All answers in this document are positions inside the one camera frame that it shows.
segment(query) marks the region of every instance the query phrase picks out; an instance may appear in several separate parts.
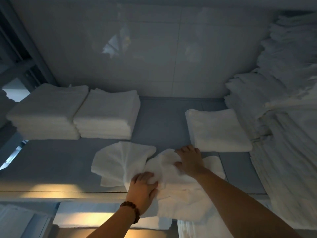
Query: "hand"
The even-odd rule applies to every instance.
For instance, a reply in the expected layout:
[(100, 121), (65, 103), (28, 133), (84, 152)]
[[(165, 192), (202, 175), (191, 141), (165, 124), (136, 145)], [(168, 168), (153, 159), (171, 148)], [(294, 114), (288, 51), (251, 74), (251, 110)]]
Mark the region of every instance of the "hand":
[(130, 188), (125, 201), (130, 201), (139, 209), (140, 215), (144, 214), (152, 204), (157, 193), (158, 182), (148, 184), (148, 180), (153, 177), (151, 172), (144, 172), (135, 175), (130, 183)]
[(204, 167), (204, 162), (201, 158), (199, 148), (194, 148), (192, 145), (187, 145), (181, 149), (175, 150), (175, 152), (180, 156), (182, 161), (175, 162), (174, 165), (194, 179), (196, 179), (196, 176), (206, 169)]

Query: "shelving unit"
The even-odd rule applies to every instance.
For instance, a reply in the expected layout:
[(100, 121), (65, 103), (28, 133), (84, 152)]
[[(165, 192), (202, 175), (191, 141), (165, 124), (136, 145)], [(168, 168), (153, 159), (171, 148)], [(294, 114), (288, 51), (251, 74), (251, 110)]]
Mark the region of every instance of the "shelving unit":
[[(190, 144), (184, 115), (190, 108), (217, 111), (226, 106), (220, 99), (143, 97), (131, 142), (156, 146), (156, 154)], [(0, 200), (120, 202), (126, 196), (125, 188), (101, 187), (100, 176), (91, 172), (95, 153), (118, 141), (31, 140), (0, 171)], [(220, 156), (228, 182), (258, 199), (267, 199), (248, 153), (203, 153), (203, 157), (210, 155)]]

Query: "wall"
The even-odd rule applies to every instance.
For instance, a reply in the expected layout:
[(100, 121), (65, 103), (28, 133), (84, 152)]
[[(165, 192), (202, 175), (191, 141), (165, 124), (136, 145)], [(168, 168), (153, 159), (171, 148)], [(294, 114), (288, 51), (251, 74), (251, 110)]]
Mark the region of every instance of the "wall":
[(65, 0), (12, 0), (62, 86), (219, 98), (255, 67), (275, 13)]

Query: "shelf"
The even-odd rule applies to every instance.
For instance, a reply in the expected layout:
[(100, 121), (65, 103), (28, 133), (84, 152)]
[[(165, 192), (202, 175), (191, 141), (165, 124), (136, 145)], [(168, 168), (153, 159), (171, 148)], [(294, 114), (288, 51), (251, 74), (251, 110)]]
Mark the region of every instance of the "shelf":
[[(141, 98), (141, 108), (131, 142), (167, 148), (190, 144), (184, 112), (190, 108), (216, 111), (226, 108), (222, 100)], [(91, 172), (100, 149), (119, 140), (31, 140), (8, 168), (0, 173), (0, 200), (99, 200), (124, 199), (125, 188), (100, 186)], [(203, 153), (203, 157), (219, 155)], [(250, 194), (265, 194), (248, 153), (220, 154), (228, 181)]]

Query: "beaded bracelet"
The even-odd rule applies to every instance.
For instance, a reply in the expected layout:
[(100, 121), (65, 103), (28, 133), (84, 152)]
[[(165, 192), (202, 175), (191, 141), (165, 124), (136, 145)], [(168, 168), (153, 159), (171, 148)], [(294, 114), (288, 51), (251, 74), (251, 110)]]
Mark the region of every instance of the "beaded bracelet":
[(120, 207), (122, 207), (122, 206), (130, 206), (131, 208), (134, 209), (135, 220), (134, 220), (133, 224), (136, 224), (136, 223), (139, 221), (139, 219), (140, 219), (139, 209), (135, 206), (135, 204), (133, 204), (133, 203), (130, 202), (130, 201), (124, 201), (124, 202), (120, 205)]

